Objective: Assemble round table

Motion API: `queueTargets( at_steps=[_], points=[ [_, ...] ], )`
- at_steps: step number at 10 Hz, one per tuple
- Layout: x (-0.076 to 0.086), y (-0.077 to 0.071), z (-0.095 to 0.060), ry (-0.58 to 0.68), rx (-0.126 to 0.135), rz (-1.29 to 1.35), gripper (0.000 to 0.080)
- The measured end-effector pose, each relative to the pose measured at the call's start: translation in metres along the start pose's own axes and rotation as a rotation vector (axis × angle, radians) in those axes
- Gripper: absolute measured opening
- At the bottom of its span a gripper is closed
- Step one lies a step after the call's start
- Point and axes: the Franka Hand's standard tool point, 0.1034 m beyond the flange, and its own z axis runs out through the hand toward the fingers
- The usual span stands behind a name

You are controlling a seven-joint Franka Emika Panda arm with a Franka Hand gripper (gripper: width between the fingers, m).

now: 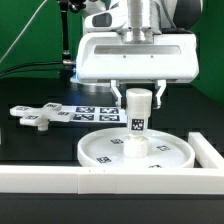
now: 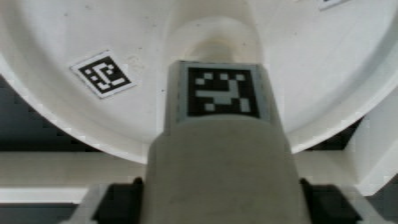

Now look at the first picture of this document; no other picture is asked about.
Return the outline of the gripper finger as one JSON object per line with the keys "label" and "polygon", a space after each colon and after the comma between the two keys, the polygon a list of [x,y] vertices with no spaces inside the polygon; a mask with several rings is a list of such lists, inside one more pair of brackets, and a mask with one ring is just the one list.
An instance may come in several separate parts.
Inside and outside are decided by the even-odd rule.
{"label": "gripper finger", "polygon": [[117,80],[110,81],[110,91],[115,98],[115,105],[118,108],[125,108],[126,107],[126,97],[125,93],[121,92],[120,83]]}
{"label": "gripper finger", "polygon": [[161,98],[166,89],[167,83],[165,80],[156,80],[154,84],[155,84],[155,90],[153,93],[153,108],[160,109],[162,105]]}

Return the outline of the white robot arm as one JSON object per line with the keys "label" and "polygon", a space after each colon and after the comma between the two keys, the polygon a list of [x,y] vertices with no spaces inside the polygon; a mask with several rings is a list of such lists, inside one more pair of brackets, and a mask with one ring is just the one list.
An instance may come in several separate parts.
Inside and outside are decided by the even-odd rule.
{"label": "white robot arm", "polygon": [[202,0],[87,0],[71,81],[110,87],[118,105],[119,85],[153,83],[160,108],[168,83],[188,83],[199,73],[190,28],[202,8]]}

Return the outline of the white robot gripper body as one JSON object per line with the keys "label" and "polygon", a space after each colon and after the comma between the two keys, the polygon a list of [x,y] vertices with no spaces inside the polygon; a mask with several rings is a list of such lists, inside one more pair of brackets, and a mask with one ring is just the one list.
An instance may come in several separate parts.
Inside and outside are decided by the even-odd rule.
{"label": "white robot gripper body", "polygon": [[152,44],[125,44],[116,32],[86,34],[76,58],[81,82],[190,82],[199,73],[194,34],[155,35]]}

